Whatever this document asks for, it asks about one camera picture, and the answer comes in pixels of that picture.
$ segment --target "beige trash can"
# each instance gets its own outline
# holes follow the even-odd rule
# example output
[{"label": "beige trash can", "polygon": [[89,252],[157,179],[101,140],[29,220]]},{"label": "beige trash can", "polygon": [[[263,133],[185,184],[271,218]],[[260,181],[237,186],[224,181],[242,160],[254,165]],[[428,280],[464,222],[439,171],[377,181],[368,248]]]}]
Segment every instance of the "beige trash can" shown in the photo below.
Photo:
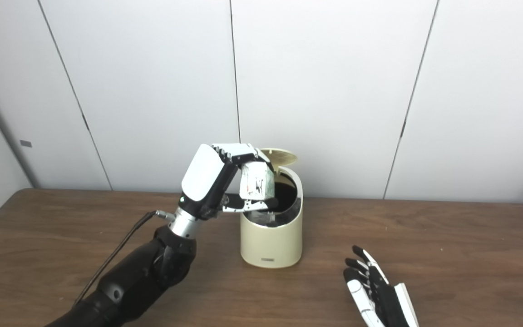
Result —
[{"label": "beige trash can", "polygon": [[285,166],[297,158],[282,149],[261,150],[275,170],[278,207],[241,213],[241,257],[257,267],[290,267],[301,258],[304,198],[300,178]]}]

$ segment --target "robotic glove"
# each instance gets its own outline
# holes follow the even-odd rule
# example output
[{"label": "robotic glove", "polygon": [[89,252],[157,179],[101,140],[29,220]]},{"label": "robotic glove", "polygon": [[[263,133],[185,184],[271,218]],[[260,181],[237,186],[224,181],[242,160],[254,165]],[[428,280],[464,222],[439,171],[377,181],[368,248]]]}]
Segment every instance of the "robotic glove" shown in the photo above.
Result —
[{"label": "robotic glove", "polygon": [[367,251],[352,251],[360,259],[345,260],[344,279],[367,327],[419,327],[405,284],[391,286]]}]

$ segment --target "brown tabletop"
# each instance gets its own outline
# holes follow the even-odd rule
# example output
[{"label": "brown tabletop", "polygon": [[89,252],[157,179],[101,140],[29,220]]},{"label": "brown tabletop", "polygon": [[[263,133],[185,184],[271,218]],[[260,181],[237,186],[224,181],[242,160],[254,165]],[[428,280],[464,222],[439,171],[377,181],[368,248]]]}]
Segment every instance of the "brown tabletop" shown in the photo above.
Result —
[{"label": "brown tabletop", "polygon": [[[0,327],[42,326],[64,314],[145,212],[178,195],[23,190],[0,209]],[[351,246],[366,248],[391,283],[405,282],[421,327],[523,326],[523,205],[307,198],[304,253],[261,269],[239,255],[239,220],[204,224],[189,275],[139,327],[356,327],[342,278]],[[115,262],[151,239],[139,230]]]}]

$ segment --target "trash can lid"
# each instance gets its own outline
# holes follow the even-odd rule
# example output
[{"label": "trash can lid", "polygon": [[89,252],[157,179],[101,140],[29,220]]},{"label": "trash can lid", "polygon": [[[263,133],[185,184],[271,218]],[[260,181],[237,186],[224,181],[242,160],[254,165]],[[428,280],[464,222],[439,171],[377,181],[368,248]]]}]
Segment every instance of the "trash can lid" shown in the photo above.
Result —
[{"label": "trash can lid", "polygon": [[279,166],[288,166],[297,161],[295,154],[284,149],[264,148],[260,149],[266,157],[270,160],[274,170],[278,170]]}]

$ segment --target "robotic hand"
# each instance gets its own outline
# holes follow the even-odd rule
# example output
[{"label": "robotic hand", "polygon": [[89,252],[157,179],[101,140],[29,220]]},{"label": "robotic hand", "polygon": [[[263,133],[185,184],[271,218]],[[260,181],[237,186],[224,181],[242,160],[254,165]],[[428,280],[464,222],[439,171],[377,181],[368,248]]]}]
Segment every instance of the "robotic hand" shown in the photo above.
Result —
[{"label": "robotic hand", "polygon": [[[239,195],[225,194],[242,170]],[[220,211],[244,212],[277,206],[268,157],[249,144],[202,144],[181,183],[176,212],[147,213],[134,227],[64,316],[48,327],[120,327],[139,318],[169,287],[181,282],[197,253],[195,236]],[[117,263],[80,300],[131,234],[154,215],[168,220],[153,239]]]},{"label": "robotic hand", "polygon": [[347,258],[343,274],[367,327],[419,327],[405,284],[391,286],[367,251],[358,246],[352,251],[362,261]]}]

